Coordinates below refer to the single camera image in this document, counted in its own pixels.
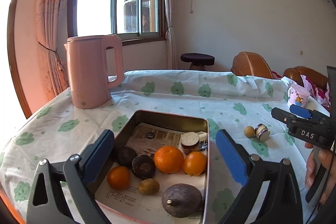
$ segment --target metal bolt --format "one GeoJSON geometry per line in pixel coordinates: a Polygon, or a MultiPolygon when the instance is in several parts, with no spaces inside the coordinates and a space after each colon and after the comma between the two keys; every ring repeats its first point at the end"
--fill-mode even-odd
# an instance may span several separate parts
{"type": "Polygon", "coordinates": [[[45,165],[47,163],[47,160],[46,159],[43,159],[43,160],[40,160],[39,161],[39,165],[45,165]]]}
{"type": "Polygon", "coordinates": [[[290,162],[288,159],[283,159],[283,160],[282,160],[282,163],[283,163],[284,165],[290,165],[290,164],[291,164],[291,162],[290,162]]]}
{"type": "Polygon", "coordinates": [[[74,155],[72,155],[71,157],[70,157],[70,160],[71,161],[76,161],[76,160],[78,160],[79,159],[79,155],[78,154],[74,154],[74,155]]]}
{"type": "Polygon", "coordinates": [[[258,160],[260,160],[260,157],[257,154],[252,154],[251,155],[251,160],[258,161],[258,160]]]}

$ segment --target stool seat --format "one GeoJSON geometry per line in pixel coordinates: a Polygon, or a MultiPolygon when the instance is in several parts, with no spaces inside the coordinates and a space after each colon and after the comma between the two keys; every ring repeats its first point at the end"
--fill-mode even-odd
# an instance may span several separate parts
{"type": "Polygon", "coordinates": [[[191,62],[194,65],[212,66],[215,64],[215,58],[207,54],[186,53],[181,55],[181,61],[191,62]]]}

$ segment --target dried fruit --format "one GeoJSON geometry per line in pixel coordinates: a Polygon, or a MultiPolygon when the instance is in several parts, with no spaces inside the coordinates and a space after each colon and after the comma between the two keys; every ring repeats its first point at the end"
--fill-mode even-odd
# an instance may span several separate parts
{"type": "Polygon", "coordinates": [[[178,183],[170,186],[162,196],[162,206],[174,217],[188,217],[196,213],[202,204],[202,194],[194,186],[178,183]]]}
{"type": "Polygon", "coordinates": [[[124,146],[118,150],[117,162],[119,165],[126,166],[128,168],[132,167],[132,161],[137,156],[132,148],[124,146]]]}
{"type": "Polygon", "coordinates": [[[144,195],[155,195],[160,190],[160,184],[155,179],[145,179],[139,183],[138,190],[144,195]]]}
{"type": "Polygon", "coordinates": [[[201,152],[192,152],[184,159],[183,169],[187,175],[199,176],[207,164],[206,157],[201,152]]]}
{"type": "Polygon", "coordinates": [[[255,131],[254,131],[253,127],[251,127],[251,126],[245,127],[244,134],[245,134],[246,137],[248,137],[248,138],[254,137],[254,133],[255,133],[255,131]]]}
{"type": "Polygon", "coordinates": [[[183,153],[173,146],[163,146],[155,152],[154,162],[162,173],[175,173],[183,165],[183,153]]]}
{"type": "Polygon", "coordinates": [[[138,178],[153,178],[155,170],[154,161],[148,155],[138,155],[132,162],[132,172],[138,178]]]}
{"type": "Polygon", "coordinates": [[[107,182],[116,190],[125,190],[129,186],[129,170],[125,166],[117,166],[107,174],[107,182]]]}

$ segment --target pink electric kettle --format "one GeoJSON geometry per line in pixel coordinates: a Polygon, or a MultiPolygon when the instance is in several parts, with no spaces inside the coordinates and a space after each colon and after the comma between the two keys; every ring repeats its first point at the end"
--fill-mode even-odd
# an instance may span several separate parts
{"type": "Polygon", "coordinates": [[[110,98],[109,89],[124,79],[122,42],[117,35],[70,37],[67,50],[71,97],[78,108],[98,107],[110,98]],[[115,50],[117,78],[108,79],[106,48],[115,50]]]}

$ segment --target white tablecloth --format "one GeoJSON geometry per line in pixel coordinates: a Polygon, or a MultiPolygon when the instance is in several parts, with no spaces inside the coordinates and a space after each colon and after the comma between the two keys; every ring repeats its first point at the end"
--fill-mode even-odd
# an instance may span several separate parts
{"type": "MultiPolygon", "coordinates": [[[[273,107],[289,110],[287,90],[291,83],[285,77],[282,80],[236,77],[229,72],[131,71],[125,73],[121,85],[110,91],[111,99],[107,103],[87,110],[73,106],[70,89],[67,89],[29,118],[6,145],[0,154],[0,182],[25,219],[27,199],[40,159],[47,158],[51,163],[65,161],[70,155],[81,153],[104,129],[111,129],[117,135],[136,110],[144,109],[206,118],[212,142],[216,132],[224,128],[250,154],[257,153],[263,160],[276,162],[289,158],[298,180],[306,219],[310,208],[304,199],[305,165],[310,150],[304,148],[302,141],[289,137],[285,124],[270,114],[273,107]],[[264,143],[244,136],[246,126],[255,127],[259,123],[271,131],[264,143]]],[[[311,97],[307,106],[327,113],[311,97]]],[[[218,175],[211,178],[209,191],[214,199],[209,201],[209,214],[213,220],[218,220],[228,209],[221,204],[230,205],[240,187],[230,179],[223,182],[223,176],[227,175],[220,168],[224,165],[223,159],[214,143],[210,145],[214,147],[212,160],[218,162],[212,169],[218,175]]],[[[75,220],[81,222],[66,183],[62,186],[75,220]]],[[[255,217],[258,209],[255,208],[250,217],[255,217]]],[[[126,219],[104,212],[114,223],[128,223],[126,219]]]]}

